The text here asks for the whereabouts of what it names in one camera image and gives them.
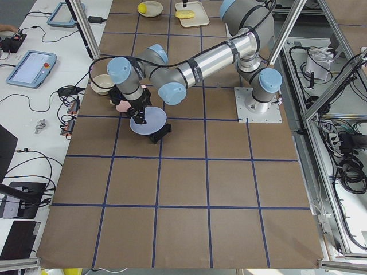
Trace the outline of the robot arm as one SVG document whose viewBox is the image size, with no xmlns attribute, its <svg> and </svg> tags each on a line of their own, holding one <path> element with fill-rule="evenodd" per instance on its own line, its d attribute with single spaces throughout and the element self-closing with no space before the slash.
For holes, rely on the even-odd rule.
<svg viewBox="0 0 367 275">
<path fill-rule="evenodd" d="M 259 1 L 224 1 L 220 18 L 231 37 L 195 56 L 169 66 L 164 49 L 155 44 L 131 58 L 115 57 L 107 73 L 123 98 L 130 103 L 129 113 L 137 124 L 145 124 L 145 109 L 151 104 L 150 92 L 140 81 L 148 77 L 168 105 L 177 105 L 186 90 L 223 68 L 235 64 L 238 74 L 253 87 L 245 100 L 254 113 L 264 113 L 282 84 L 280 73 L 261 63 L 259 50 L 269 42 L 274 19 L 272 9 Z"/>
</svg>

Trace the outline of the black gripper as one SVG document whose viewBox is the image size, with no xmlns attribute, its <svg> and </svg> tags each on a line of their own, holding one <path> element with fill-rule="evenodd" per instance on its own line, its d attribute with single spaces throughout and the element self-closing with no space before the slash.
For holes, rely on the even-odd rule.
<svg viewBox="0 0 367 275">
<path fill-rule="evenodd" d="M 146 87 L 143 87 L 143 89 L 144 89 L 144 92 L 145 92 L 145 94 L 147 96 L 147 98 L 146 98 L 147 106 L 151 106 L 151 100 L 150 100 L 151 93 L 150 93 L 150 91 Z M 127 97 L 127 95 L 124 95 L 124 96 L 129 101 L 132 101 L 131 99 L 129 99 Z M 140 110 L 135 109 L 134 107 L 129 107 L 129 109 L 126 111 L 126 115 L 128 117 L 130 117 L 130 118 L 133 118 L 134 119 L 134 122 L 136 124 L 139 124 L 139 125 L 146 124 L 146 120 L 145 120 L 145 108 L 144 108 L 144 110 L 140 111 Z"/>
</svg>

